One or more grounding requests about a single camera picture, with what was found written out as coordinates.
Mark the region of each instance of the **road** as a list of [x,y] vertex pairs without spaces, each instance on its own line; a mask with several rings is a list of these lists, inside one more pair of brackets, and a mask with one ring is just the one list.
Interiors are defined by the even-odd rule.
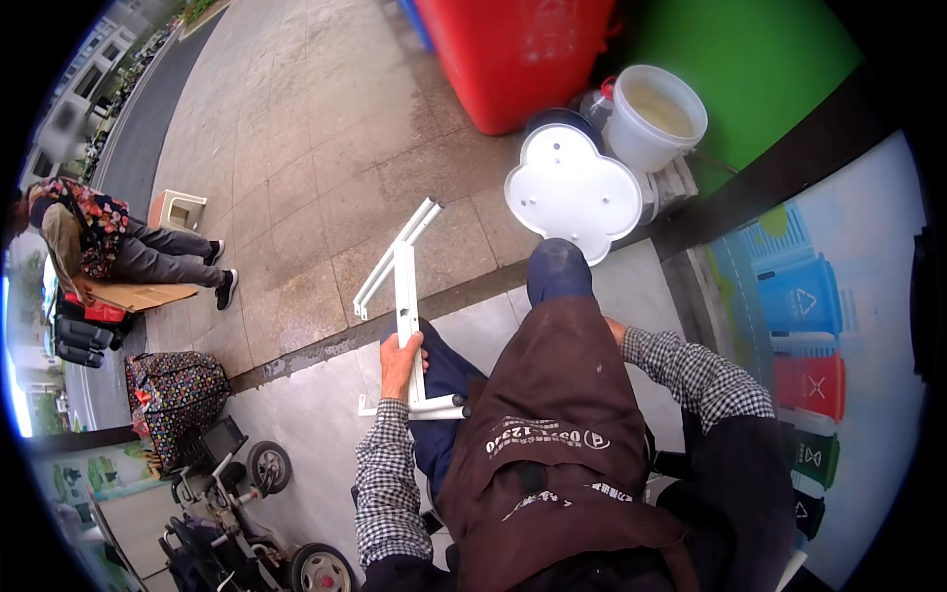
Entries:
[[[155,57],[144,75],[147,79],[142,80],[125,106],[124,122],[118,122],[113,129],[91,185],[127,201],[129,212],[136,218],[148,218],[154,172],[171,116],[191,68],[225,12],[210,19],[183,42],[168,41],[170,46],[163,55]],[[104,352],[101,368],[65,364],[70,420],[78,417],[88,430],[130,423],[124,359],[144,352],[145,340],[145,323],[141,318],[119,351]]]
[[136,218],[148,218],[154,172],[174,108],[207,38],[225,13],[226,10],[207,21],[184,41],[168,41],[171,47],[156,57],[149,67],[150,73],[143,75],[148,79],[129,98],[130,104],[125,109],[130,111],[121,128],[113,129],[113,136],[105,147],[92,186],[127,201],[129,212]]

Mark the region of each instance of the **black sneaker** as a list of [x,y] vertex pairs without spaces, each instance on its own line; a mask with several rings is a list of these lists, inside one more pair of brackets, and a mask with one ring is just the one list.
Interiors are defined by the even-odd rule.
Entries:
[[231,269],[223,272],[223,286],[218,288],[214,294],[217,296],[217,310],[225,311],[234,299],[234,290],[237,289],[237,270]]
[[217,264],[217,260],[223,255],[223,241],[211,241],[210,242],[210,255],[204,257],[204,265],[207,267],[213,267]]

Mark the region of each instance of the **curb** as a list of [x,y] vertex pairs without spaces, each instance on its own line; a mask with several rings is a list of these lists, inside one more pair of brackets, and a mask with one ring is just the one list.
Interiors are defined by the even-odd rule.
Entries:
[[233,0],[221,0],[220,2],[218,2],[215,5],[215,8],[212,12],[205,12],[204,14],[201,15],[201,18],[204,19],[204,21],[200,25],[191,29],[190,31],[185,30],[185,32],[181,33],[181,37],[178,38],[178,41],[182,42],[188,37],[190,37],[191,35],[193,35],[194,33],[196,33],[197,31],[201,30],[201,28],[204,25],[206,25],[208,21],[213,20],[215,16],[217,16],[218,14],[223,12],[227,7],[229,7],[232,2]]
[[92,179],[89,181],[89,187],[93,189],[101,189],[102,179],[105,178],[105,172],[109,167],[109,161],[112,160],[112,152],[115,151],[115,146],[118,141],[118,137],[121,135],[122,128],[125,127],[125,121],[128,120],[128,115],[132,112],[134,104],[138,102],[138,97],[141,96],[145,86],[148,84],[148,80],[151,79],[154,70],[157,67],[158,63],[164,59],[168,54],[168,51],[171,48],[171,43],[174,41],[175,35],[180,35],[181,28],[178,27],[177,30],[171,33],[170,38],[165,41],[165,44],[161,46],[161,49],[158,50],[157,55],[154,56],[151,63],[148,64],[148,69],[142,74],[141,79],[135,84],[134,89],[132,89],[132,94],[128,97],[125,105],[122,107],[121,113],[118,114],[118,119],[114,126],[112,126],[112,131],[109,132],[108,139],[105,140],[105,146],[102,149],[102,156],[98,161],[96,166],[96,172],[92,176]]

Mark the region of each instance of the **checkered shirt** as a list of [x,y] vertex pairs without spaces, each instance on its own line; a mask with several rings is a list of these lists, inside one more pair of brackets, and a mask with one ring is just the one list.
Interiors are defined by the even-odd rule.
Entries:
[[355,449],[355,536],[362,569],[388,555],[413,555],[427,561],[434,556],[431,537],[420,518],[415,444],[407,433],[407,404],[382,399],[375,425]]
[[746,370],[672,331],[649,333],[629,327],[621,342],[625,362],[670,390],[674,400],[701,418],[704,433],[736,415],[773,418],[769,392]]

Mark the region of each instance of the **green wall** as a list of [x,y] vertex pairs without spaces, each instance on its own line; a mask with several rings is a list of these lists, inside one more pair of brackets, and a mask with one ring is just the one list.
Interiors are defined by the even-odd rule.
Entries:
[[[862,60],[821,0],[655,0],[630,63],[673,72],[700,96],[698,150],[741,169],[776,143]],[[702,195],[729,172],[696,158]]]

